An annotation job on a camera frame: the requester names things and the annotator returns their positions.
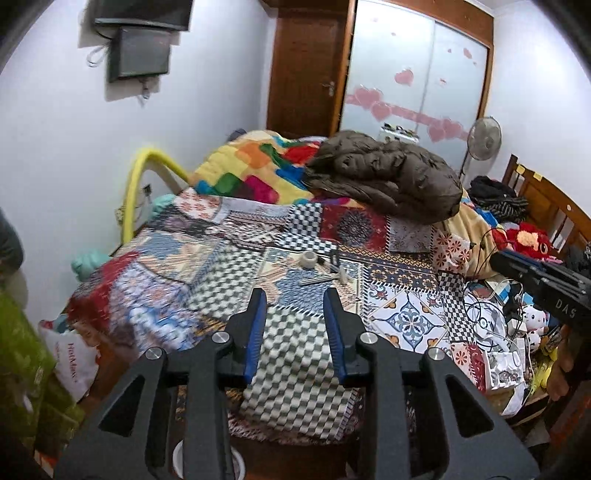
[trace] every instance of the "tape roll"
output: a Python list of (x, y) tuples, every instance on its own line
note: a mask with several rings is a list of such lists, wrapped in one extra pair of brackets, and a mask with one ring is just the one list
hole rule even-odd
[(314, 252), (304, 252), (300, 257), (300, 265), (302, 268), (314, 268), (318, 263), (318, 255)]

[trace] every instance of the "brown jacket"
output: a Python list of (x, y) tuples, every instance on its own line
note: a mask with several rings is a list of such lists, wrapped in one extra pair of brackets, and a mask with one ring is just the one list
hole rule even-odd
[(425, 224), (457, 214), (462, 199), (462, 185), (441, 157), (353, 131), (324, 142), (306, 164), (302, 181), (310, 190), (351, 197), (387, 215)]

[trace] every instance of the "wall-mounted tv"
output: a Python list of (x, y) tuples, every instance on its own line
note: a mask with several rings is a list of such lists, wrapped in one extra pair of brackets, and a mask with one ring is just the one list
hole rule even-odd
[(95, 25), (188, 30), (193, 0), (96, 0)]

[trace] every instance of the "metal screw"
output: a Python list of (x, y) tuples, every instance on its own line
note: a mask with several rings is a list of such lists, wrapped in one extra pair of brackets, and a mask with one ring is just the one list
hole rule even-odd
[(146, 350), (146, 358), (148, 360), (158, 360), (162, 356), (162, 349), (158, 346), (150, 347)]
[(212, 335), (214, 343), (226, 343), (230, 339), (228, 332), (216, 332)]
[(359, 335), (359, 339), (363, 343), (367, 343), (368, 345), (371, 345), (371, 344), (378, 341), (378, 336), (372, 332), (364, 332), (361, 335)]
[(445, 352), (440, 348), (430, 348), (427, 350), (429, 357), (433, 360), (443, 360), (445, 358)]

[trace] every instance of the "teal cloth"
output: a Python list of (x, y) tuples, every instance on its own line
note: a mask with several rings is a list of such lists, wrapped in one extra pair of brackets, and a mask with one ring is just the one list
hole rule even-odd
[(72, 261), (72, 271), (76, 274), (78, 281), (86, 281), (94, 270), (110, 260), (109, 255), (100, 253), (98, 250), (91, 250), (82, 255), (78, 255)]
[(162, 195), (161, 197), (155, 198), (152, 202), (152, 213), (150, 213), (150, 220), (160, 215), (160, 213), (162, 213), (162, 210), (169, 206), (173, 202), (175, 197), (176, 195), (169, 193), (167, 195)]

